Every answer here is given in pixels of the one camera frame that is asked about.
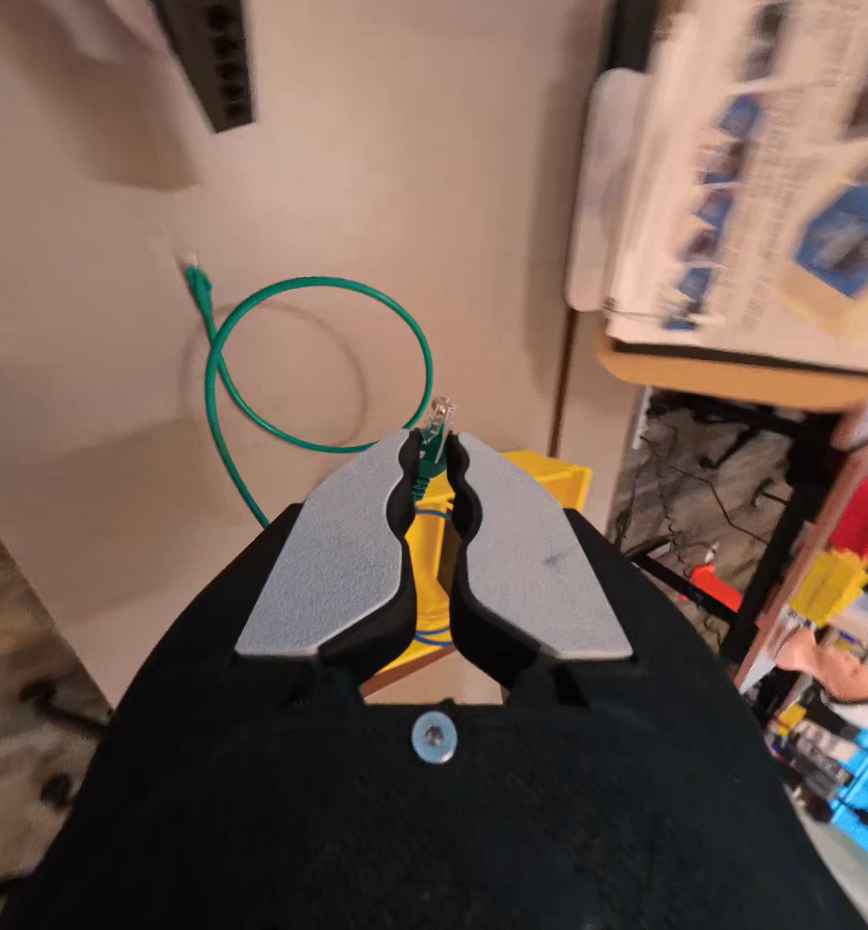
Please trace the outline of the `yellow plastic bin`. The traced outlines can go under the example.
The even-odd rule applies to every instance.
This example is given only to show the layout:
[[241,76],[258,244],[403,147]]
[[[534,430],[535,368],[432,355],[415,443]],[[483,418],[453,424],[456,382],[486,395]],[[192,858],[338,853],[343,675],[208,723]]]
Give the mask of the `yellow plastic bin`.
[[[591,469],[530,450],[507,452],[504,457],[541,484],[562,507],[580,510],[586,503]],[[449,520],[453,498],[448,477],[442,473],[431,480],[417,505],[417,516],[406,535],[417,594],[416,637],[383,672],[435,656],[452,645],[449,594],[458,546]]]

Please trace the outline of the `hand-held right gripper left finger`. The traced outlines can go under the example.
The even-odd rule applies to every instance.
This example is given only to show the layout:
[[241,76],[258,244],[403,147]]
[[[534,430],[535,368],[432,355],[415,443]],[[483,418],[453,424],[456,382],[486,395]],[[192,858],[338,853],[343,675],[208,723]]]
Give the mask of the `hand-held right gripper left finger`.
[[242,552],[250,604],[239,660],[339,668],[365,684],[411,644],[406,542],[420,437],[397,429],[324,479]]

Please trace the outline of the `black network switch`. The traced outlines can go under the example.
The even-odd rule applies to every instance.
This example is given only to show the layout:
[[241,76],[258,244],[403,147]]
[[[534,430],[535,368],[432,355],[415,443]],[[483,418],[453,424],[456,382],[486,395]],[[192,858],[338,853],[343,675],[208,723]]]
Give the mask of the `black network switch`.
[[242,1],[151,1],[211,129],[254,122],[253,79]]

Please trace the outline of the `black office chair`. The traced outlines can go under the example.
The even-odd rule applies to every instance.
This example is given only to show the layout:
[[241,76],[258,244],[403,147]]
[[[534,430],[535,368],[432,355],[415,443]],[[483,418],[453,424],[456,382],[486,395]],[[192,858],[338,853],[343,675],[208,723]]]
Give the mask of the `black office chair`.
[[100,693],[70,678],[0,693],[0,784],[18,780],[41,804],[68,810],[110,717]]

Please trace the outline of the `printed instruction sheet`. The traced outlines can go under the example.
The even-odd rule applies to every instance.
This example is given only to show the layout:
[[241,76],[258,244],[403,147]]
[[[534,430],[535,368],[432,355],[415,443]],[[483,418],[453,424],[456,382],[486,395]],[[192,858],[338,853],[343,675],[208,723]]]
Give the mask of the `printed instruction sheet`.
[[614,351],[868,377],[868,1],[664,2],[645,75]]

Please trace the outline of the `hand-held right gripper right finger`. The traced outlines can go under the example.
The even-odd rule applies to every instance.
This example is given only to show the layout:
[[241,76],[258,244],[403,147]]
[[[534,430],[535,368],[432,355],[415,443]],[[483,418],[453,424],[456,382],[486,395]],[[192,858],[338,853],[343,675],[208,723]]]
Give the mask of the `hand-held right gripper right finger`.
[[634,656],[565,509],[526,471],[469,433],[445,446],[459,538],[451,639],[504,688],[529,668]]

